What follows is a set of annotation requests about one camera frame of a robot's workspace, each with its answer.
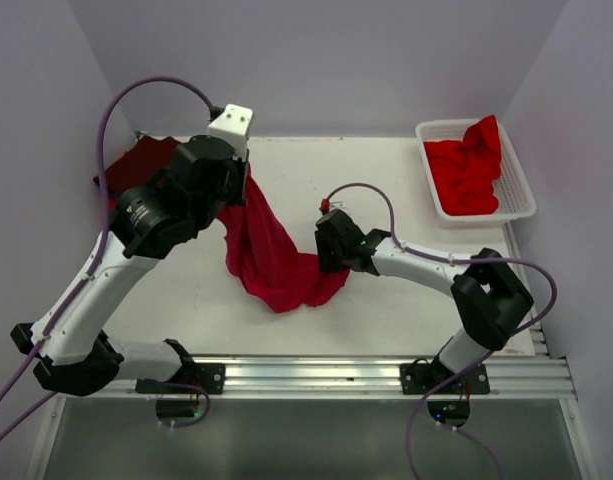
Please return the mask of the crimson t-shirt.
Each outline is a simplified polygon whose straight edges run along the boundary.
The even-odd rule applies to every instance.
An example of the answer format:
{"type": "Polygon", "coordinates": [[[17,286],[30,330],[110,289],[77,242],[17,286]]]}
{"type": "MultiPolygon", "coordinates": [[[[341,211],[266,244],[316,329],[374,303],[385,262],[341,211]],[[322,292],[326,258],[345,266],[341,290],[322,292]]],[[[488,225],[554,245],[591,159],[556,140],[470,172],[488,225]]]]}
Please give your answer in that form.
{"type": "Polygon", "coordinates": [[[229,273],[276,314],[330,301],[345,286],[349,272],[323,273],[317,255],[299,251],[251,175],[245,200],[245,205],[226,206],[218,215],[226,229],[229,273]]]}

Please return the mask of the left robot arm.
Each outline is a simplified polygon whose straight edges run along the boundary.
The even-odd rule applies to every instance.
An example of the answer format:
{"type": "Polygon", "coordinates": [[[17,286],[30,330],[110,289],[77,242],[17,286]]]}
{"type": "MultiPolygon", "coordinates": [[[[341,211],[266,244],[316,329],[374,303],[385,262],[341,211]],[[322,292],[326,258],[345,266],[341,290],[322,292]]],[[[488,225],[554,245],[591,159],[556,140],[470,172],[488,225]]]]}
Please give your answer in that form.
{"type": "Polygon", "coordinates": [[[120,196],[98,241],[101,261],[88,260],[59,305],[11,332],[20,352],[37,358],[33,374],[43,389],[83,397],[115,380],[139,380],[148,382],[148,393],[179,393],[199,380],[199,367],[178,341],[122,340],[104,326],[176,246],[195,239],[223,207],[244,204],[248,156],[223,139],[197,135],[175,147],[169,167],[120,196]]]}

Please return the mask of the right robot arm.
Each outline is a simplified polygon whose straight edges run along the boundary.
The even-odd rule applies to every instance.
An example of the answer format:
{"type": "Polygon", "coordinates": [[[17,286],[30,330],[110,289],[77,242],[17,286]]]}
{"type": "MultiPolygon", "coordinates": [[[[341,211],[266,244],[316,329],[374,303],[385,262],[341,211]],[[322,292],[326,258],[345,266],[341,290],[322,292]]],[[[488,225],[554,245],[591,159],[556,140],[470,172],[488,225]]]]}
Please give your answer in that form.
{"type": "Polygon", "coordinates": [[[424,393],[433,387],[456,391],[467,380],[466,367],[502,350],[534,305],[528,289],[493,249],[455,257],[424,249],[414,253],[390,232],[363,232],[339,209],[315,223],[315,241],[324,273],[352,270],[399,278],[453,300],[461,329],[431,362],[413,363],[403,370],[404,377],[424,393]]]}

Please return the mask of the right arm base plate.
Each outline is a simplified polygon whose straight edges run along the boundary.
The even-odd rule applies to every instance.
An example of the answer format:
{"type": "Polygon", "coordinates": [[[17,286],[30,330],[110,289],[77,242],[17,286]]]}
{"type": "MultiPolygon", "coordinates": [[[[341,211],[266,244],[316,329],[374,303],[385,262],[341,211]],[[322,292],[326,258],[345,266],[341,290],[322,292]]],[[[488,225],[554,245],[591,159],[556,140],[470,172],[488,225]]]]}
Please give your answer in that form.
{"type": "MultiPolygon", "coordinates": [[[[399,365],[399,379],[404,395],[423,395],[454,375],[438,360],[416,359],[399,365]]],[[[484,365],[478,365],[457,379],[447,383],[437,393],[440,395],[487,395],[491,392],[484,365]]]]}

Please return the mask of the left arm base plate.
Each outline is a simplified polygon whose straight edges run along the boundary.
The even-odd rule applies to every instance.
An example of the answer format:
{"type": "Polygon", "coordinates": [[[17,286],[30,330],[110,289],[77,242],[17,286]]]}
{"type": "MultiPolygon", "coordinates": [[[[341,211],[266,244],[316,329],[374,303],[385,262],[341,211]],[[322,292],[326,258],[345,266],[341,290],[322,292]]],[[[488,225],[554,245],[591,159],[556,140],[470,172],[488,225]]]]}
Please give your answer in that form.
{"type": "Polygon", "coordinates": [[[223,393],[226,380],[226,365],[223,363],[194,363],[187,365],[170,380],[157,382],[139,379],[135,391],[139,394],[195,394],[195,387],[208,395],[223,393]]]}

